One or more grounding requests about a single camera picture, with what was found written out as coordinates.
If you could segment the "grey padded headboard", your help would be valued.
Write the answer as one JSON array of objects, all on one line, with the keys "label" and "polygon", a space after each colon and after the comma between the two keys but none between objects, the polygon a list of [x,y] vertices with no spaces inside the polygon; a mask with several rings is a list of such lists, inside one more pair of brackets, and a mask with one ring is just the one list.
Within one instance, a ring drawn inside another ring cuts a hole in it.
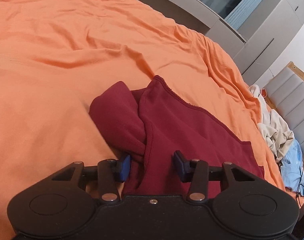
[{"label": "grey padded headboard", "polygon": [[284,67],[264,89],[272,105],[294,132],[304,157],[304,81]]}]

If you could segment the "dark red shirt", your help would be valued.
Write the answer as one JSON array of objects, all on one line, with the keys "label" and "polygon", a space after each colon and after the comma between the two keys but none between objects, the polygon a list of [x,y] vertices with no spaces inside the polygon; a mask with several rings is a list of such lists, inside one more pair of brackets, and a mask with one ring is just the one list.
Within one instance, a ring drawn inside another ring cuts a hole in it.
[{"label": "dark red shirt", "polygon": [[230,161],[264,176],[249,141],[240,140],[205,109],[185,102],[159,76],[139,90],[115,83],[92,101],[89,114],[104,140],[131,156],[123,194],[186,194],[189,184],[180,181],[172,163],[175,151],[211,166]]}]

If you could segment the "orange bed sheet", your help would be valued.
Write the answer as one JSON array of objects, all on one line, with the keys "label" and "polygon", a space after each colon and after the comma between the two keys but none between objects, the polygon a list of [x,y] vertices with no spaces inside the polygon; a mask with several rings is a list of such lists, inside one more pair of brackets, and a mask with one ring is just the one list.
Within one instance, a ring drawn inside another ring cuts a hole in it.
[{"label": "orange bed sheet", "polygon": [[138,0],[0,0],[0,239],[14,236],[7,205],[17,193],[75,160],[113,157],[92,100],[155,75],[250,141],[265,179],[284,188],[256,127],[260,104],[210,38]]}]

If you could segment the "grey wardrobe cabinet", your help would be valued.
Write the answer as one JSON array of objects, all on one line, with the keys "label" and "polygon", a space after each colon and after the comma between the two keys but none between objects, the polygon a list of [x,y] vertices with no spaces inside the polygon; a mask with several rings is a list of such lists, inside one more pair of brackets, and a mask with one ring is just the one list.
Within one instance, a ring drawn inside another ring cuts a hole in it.
[{"label": "grey wardrobe cabinet", "polygon": [[262,76],[304,24],[304,0],[262,0],[238,29],[247,40],[233,60],[248,85]]}]

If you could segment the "light blue sweater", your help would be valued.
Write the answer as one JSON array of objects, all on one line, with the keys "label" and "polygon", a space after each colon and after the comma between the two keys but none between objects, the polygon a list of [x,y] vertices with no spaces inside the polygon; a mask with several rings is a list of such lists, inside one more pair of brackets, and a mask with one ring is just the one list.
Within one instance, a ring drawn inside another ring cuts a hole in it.
[{"label": "light blue sweater", "polygon": [[288,152],[282,159],[281,177],[286,188],[291,192],[304,195],[303,154],[299,142],[294,139]]}]

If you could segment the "grey window bench unit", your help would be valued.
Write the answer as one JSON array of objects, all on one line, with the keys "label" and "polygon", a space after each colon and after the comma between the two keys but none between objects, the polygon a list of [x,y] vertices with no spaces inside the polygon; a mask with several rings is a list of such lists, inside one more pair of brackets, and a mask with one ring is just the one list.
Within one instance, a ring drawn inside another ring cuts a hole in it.
[{"label": "grey window bench unit", "polygon": [[246,41],[222,17],[199,0],[139,0],[218,43],[231,57]]}]

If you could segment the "light blue curtain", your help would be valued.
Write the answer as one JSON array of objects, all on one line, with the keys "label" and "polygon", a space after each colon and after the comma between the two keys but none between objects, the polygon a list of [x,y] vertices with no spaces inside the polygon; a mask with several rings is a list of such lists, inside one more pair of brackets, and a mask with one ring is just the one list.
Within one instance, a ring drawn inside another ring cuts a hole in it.
[{"label": "light blue curtain", "polygon": [[255,17],[261,23],[279,2],[280,0],[242,0],[224,20],[235,30]]}]

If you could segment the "wooden bed frame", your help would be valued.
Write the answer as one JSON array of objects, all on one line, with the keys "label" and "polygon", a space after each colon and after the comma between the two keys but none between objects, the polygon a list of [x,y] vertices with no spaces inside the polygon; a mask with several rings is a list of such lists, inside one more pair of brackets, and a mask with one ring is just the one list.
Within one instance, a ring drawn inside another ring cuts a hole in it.
[{"label": "wooden bed frame", "polygon": [[289,62],[286,66],[304,81],[304,72],[299,69],[292,61]]}]

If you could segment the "cream white garment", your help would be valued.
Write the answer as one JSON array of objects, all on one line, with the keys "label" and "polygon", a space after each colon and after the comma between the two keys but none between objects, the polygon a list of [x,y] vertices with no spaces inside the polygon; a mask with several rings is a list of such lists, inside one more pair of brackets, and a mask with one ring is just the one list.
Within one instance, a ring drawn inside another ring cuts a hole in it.
[{"label": "cream white garment", "polygon": [[249,91],[260,103],[261,121],[257,124],[258,130],[273,153],[275,161],[279,163],[294,141],[294,132],[275,109],[268,108],[258,85],[251,85]]}]

